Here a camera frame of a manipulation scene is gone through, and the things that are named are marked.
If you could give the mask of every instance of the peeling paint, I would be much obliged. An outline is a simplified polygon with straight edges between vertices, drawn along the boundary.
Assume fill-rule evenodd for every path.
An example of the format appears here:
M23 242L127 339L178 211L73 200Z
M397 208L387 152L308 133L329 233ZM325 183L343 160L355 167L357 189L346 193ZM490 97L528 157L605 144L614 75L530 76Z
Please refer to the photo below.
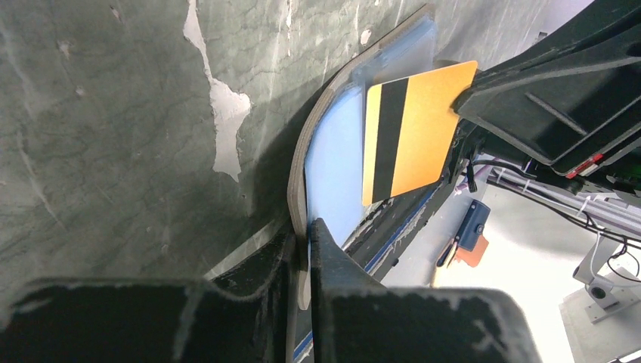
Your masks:
M112 5L109 6L109 9L111 9L111 14L120 22L122 23L122 19L120 18L120 12L116 10L115 7Z
M364 30L361 33L361 45L366 45L370 41L370 37L372 36L372 31L369 29Z
M78 87L76 87L76 95L78 95L78 97L85 96L85 95L87 95L87 91L85 91L84 87L79 85Z
M61 40L58 42L58 50L64 54L64 57L69 60L70 56L71 43L67 40Z
M233 92L227 84L213 77L205 39L198 22L196 1L189 0L183 35L200 52L204 63L203 71L209 83L209 105L212 108L216 130L216 156L213 170L223 172L238 182L240 161L237 133L245 117L249 115L252 104L247 95Z
M401 3L398 5L398 13L396 13L396 21L394 22L394 27L397 27L398 22L401 20L401 12L403 11L403 5L405 5L405 0L401 0Z
M292 13L294 0L287 0L287 17L285 18L285 25L287 25L287 57L292 56L292 49L290 43L292 41Z
M361 9L361 4L356 5L356 14L354 14L354 34L358 37L358 11Z

